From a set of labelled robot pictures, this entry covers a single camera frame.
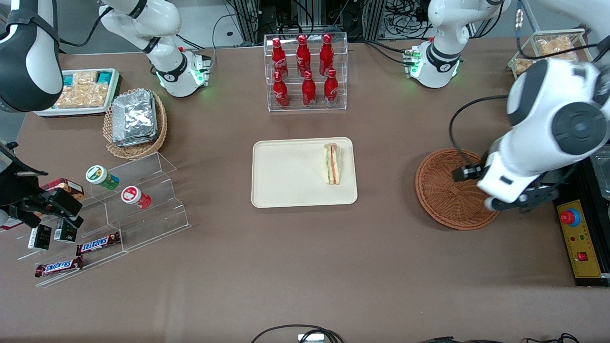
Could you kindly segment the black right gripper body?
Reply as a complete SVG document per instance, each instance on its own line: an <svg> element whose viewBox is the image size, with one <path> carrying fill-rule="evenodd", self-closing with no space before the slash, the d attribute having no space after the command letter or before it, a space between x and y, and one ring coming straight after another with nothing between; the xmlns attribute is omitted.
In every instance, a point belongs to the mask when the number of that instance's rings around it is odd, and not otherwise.
<svg viewBox="0 0 610 343"><path fill-rule="evenodd" d="M39 186L39 176L47 176L48 172L33 173L10 159L1 159L0 165L0 208L3 211L24 201L40 208L47 206L43 197L45 191Z"/></svg>

